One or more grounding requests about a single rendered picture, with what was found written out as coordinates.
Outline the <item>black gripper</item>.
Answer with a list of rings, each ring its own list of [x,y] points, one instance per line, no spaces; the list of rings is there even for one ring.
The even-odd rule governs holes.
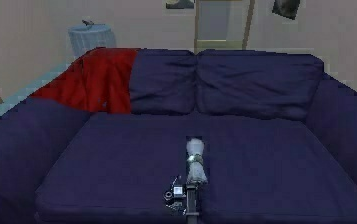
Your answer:
[[[184,213],[186,209],[186,195],[182,188],[173,188],[164,193],[165,206],[175,212]]]

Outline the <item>white rolled paper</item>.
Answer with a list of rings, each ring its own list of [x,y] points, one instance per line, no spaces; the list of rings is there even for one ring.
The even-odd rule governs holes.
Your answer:
[[[201,139],[191,138],[187,142],[188,184],[203,184],[208,182],[203,166],[204,148],[205,144]]]

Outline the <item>navy blue sofa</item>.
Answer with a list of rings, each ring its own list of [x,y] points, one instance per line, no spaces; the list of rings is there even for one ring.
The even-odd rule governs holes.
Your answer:
[[[198,224],[357,224],[357,92],[319,58],[138,49],[129,92],[129,114],[30,94],[0,116],[0,224],[185,224],[173,184]]]

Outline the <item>red blanket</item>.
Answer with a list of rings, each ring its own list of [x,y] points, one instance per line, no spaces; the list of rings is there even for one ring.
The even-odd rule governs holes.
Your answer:
[[[138,49],[99,47],[31,94],[88,112],[129,114],[129,82]]]

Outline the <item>wooden framed mirror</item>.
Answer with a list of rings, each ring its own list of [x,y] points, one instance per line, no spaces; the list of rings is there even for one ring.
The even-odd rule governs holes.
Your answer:
[[[256,0],[195,0],[194,52],[247,48]]]

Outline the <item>dark framed wall picture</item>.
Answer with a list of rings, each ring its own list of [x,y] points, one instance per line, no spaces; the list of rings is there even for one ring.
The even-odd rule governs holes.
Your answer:
[[[166,0],[167,9],[193,9],[195,0]]]
[[[294,20],[297,16],[300,0],[275,0],[272,12],[287,19]]]

